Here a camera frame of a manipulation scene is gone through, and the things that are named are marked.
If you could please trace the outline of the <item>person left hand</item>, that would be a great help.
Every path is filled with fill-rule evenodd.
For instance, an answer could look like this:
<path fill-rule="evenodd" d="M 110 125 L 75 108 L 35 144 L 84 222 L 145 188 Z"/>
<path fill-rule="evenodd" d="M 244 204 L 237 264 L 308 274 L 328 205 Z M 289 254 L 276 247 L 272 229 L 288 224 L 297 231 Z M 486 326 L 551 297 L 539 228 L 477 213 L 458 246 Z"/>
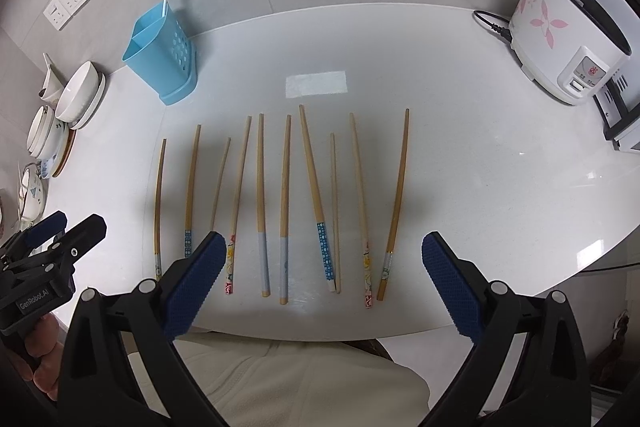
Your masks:
<path fill-rule="evenodd" d="M 25 338 L 27 353 L 40 360 L 38 369 L 26 364 L 21 369 L 24 381 L 32 381 L 49 399 L 58 399 L 58 379 L 61 373 L 63 345 L 58 340 L 60 325 L 56 317 L 48 313 L 43 315 L 32 332 Z"/>

